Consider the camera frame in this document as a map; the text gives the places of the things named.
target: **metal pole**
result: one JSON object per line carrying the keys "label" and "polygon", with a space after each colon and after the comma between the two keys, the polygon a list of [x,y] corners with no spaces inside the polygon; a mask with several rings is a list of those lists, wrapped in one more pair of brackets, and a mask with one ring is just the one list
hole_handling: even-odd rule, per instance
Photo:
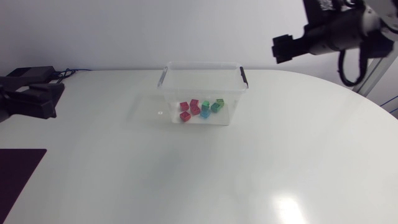
{"label": "metal pole", "polygon": [[398,45],[394,44],[394,50],[385,58],[377,58],[368,67],[364,80],[353,88],[353,91],[367,97],[381,77],[398,57]]}

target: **container handle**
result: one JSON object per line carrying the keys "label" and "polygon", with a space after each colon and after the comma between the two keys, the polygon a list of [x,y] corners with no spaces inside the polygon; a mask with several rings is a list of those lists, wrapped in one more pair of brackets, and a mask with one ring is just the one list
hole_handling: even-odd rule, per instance
{"label": "container handle", "polygon": [[158,87],[158,88],[163,84],[163,81],[164,81],[164,78],[166,77],[166,73],[167,73],[167,70],[168,70],[168,69],[169,69],[169,68],[168,68],[167,66],[164,67],[162,76],[160,77],[160,80],[159,80],[159,82],[157,83],[157,87]]}
{"label": "container handle", "polygon": [[243,82],[246,83],[246,86],[248,86],[248,88],[249,88],[249,83],[248,83],[248,80],[246,78],[246,75],[244,74],[244,70],[243,70],[242,66],[241,66],[241,75],[242,75]]}

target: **transparent plastic box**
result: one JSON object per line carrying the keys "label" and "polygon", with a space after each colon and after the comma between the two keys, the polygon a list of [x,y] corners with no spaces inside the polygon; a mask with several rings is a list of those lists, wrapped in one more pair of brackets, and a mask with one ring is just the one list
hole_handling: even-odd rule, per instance
{"label": "transparent plastic box", "polygon": [[224,106],[208,118],[193,115],[186,123],[229,125],[241,95],[248,89],[243,67],[232,62],[169,62],[163,70],[157,85],[163,91],[169,106],[173,123],[184,123],[180,114],[180,103],[190,104],[192,99],[204,101],[210,106],[217,99],[224,100]]}

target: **table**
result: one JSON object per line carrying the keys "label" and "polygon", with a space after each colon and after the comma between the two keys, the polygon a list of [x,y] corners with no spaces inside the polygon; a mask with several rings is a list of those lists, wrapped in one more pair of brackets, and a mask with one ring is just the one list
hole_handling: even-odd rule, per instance
{"label": "table", "polygon": [[5,223],[398,223],[398,121],[371,101],[248,70],[231,125],[172,124],[160,74],[80,72],[56,119],[1,123],[48,149]]}

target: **red cube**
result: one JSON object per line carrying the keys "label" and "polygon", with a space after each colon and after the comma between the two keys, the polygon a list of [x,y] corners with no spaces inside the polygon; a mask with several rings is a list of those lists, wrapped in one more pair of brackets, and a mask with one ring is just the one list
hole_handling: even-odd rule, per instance
{"label": "red cube", "polygon": [[195,106],[195,105],[191,106],[191,113],[192,113],[192,115],[198,115],[198,114],[200,114],[200,108],[199,108],[199,106]]}
{"label": "red cube", "polygon": [[187,111],[189,109],[189,105],[187,102],[180,103],[181,111]]}
{"label": "red cube", "polygon": [[192,99],[191,100],[191,103],[189,104],[190,106],[198,106],[198,104],[199,104],[199,100],[194,100],[194,99]]}
{"label": "red cube", "polygon": [[189,119],[191,119],[191,115],[185,111],[180,114],[180,118],[183,120],[183,122],[187,122]]}

